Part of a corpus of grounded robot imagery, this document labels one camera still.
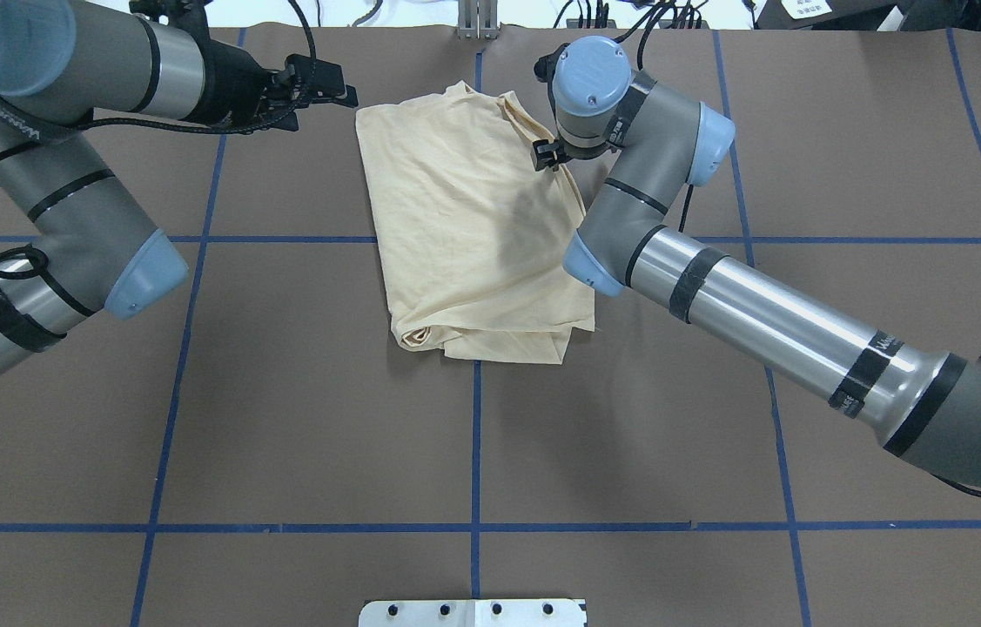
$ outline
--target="white bracket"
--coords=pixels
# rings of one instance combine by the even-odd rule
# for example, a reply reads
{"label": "white bracket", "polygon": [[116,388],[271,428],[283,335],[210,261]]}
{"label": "white bracket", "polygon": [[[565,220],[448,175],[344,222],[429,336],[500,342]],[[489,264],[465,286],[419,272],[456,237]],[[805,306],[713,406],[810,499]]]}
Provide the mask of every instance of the white bracket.
{"label": "white bracket", "polygon": [[459,39],[498,39],[498,0],[459,0]]}
{"label": "white bracket", "polygon": [[587,603],[577,599],[371,602],[359,627],[587,627]]}

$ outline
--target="white paper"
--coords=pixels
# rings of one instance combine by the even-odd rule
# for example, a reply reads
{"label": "white paper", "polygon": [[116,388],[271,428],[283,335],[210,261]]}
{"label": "white paper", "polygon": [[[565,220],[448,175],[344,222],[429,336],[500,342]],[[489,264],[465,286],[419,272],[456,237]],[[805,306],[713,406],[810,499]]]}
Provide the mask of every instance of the white paper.
{"label": "white paper", "polygon": [[781,4],[784,4],[784,10],[793,20],[824,16],[831,12],[827,0],[781,0]]}

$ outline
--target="cloth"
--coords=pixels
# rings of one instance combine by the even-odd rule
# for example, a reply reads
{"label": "cloth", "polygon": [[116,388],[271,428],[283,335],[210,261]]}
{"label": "cloth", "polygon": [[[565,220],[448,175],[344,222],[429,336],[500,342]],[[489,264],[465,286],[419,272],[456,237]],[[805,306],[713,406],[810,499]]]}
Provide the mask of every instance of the cloth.
{"label": "cloth", "polygon": [[562,364],[595,330],[594,291],[561,267],[584,204],[566,168],[534,172],[553,139],[512,91],[443,94],[355,118],[391,330],[406,350]]}

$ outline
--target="brown table surface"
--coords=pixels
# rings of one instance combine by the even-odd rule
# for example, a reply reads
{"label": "brown table surface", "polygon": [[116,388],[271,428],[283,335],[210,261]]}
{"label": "brown table surface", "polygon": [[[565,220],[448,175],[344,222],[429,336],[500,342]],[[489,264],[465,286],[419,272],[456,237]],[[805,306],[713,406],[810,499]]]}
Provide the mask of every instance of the brown table surface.
{"label": "brown table surface", "polygon": [[[466,80],[549,124],[531,66],[580,34],[316,40],[363,106]],[[304,49],[243,35],[267,66]],[[690,233],[980,352],[979,33],[657,31],[646,67],[737,123]],[[194,282],[0,378],[0,624],[336,627],[472,596],[586,598],[594,626],[981,624],[981,501],[636,294],[599,298],[561,367],[396,347],[353,111],[302,124],[91,133]],[[609,163],[573,164],[588,198]],[[0,250],[32,234],[0,192]]]}

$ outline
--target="cream-colored shirt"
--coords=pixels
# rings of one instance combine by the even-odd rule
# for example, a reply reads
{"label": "cream-colored shirt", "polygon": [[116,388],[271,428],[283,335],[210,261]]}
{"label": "cream-colored shirt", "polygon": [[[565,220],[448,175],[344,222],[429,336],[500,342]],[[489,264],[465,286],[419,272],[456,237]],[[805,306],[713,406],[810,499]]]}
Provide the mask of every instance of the cream-colored shirt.
{"label": "cream-colored shirt", "polygon": [[561,267],[584,204],[566,168],[535,172],[553,139],[512,91],[443,94],[358,112],[391,330],[406,350],[561,364],[595,329],[594,291]]}

